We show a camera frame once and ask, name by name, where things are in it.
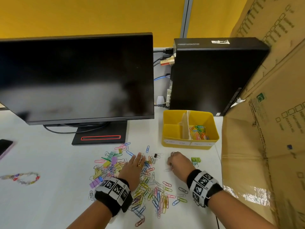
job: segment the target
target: purple phone case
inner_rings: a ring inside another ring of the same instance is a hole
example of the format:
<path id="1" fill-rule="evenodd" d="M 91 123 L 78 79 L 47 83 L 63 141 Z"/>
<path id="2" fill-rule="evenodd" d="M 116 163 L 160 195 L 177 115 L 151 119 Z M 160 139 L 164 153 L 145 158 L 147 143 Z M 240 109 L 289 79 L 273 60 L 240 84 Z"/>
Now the purple phone case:
<path id="1" fill-rule="evenodd" d="M 10 147 L 8 147 L 8 148 L 4 151 L 4 153 L 1 154 L 0 160 L 5 156 L 5 154 L 7 154 L 7 153 L 11 150 L 11 148 L 13 148 L 14 145 L 15 145 L 15 142 L 13 142 L 13 144 L 11 144 Z"/>

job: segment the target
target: yellow organizer box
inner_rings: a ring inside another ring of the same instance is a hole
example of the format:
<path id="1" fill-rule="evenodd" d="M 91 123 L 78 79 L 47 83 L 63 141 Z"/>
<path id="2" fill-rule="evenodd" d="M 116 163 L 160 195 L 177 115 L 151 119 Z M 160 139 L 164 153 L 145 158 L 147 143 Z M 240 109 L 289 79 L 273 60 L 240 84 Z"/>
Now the yellow organizer box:
<path id="1" fill-rule="evenodd" d="M 205 126 L 209 140 L 192 140 L 190 126 Z M 213 114 L 210 112 L 166 110 L 163 112 L 162 145 L 174 148 L 210 149 L 219 140 Z"/>

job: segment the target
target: forearm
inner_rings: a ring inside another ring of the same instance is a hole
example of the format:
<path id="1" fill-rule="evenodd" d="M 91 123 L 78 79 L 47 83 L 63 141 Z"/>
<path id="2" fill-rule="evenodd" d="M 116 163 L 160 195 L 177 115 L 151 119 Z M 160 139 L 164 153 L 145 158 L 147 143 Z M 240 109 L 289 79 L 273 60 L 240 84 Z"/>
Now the forearm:
<path id="1" fill-rule="evenodd" d="M 112 213 L 103 203 L 95 201 L 67 229 L 104 229 Z"/>
<path id="2" fill-rule="evenodd" d="M 225 191 L 220 191 L 211 196 L 208 207 L 226 229 L 275 228 L 262 216 Z"/>

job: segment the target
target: hand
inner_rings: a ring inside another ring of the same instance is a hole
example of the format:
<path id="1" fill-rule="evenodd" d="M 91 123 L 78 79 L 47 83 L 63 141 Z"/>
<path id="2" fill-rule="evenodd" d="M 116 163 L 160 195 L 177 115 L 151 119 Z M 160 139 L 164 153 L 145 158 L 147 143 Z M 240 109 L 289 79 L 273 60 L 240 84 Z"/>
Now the hand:
<path id="1" fill-rule="evenodd" d="M 144 162 L 145 156 L 141 159 L 141 153 L 138 153 L 137 157 L 133 155 L 129 162 L 126 162 L 123 169 L 120 171 L 118 178 L 128 181 L 130 191 L 134 191 L 140 184 L 140 173 L 142 168 L 138 166 L 138 163 L 141 163 L 142 166 L 144 166 Z"/>
<path id="2" fill-rule="evenodd" d="M 167 164 L 170 165 L 174 175 L 185 183 L 189 174 L 196 169 L 193 163 L 180 152 L 171 152 Z"/>

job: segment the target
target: smartphone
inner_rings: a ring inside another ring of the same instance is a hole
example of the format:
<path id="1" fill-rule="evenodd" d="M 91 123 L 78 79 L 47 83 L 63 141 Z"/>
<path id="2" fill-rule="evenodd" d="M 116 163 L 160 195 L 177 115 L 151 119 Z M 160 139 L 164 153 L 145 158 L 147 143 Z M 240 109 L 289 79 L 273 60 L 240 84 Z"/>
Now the smartphone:
<path id="1" fill-rule="evenodd" d="M 15 145 L 13 141 L 10 140 L 0 140 L 0 160 L 7 154 L 10 149 Z"/>

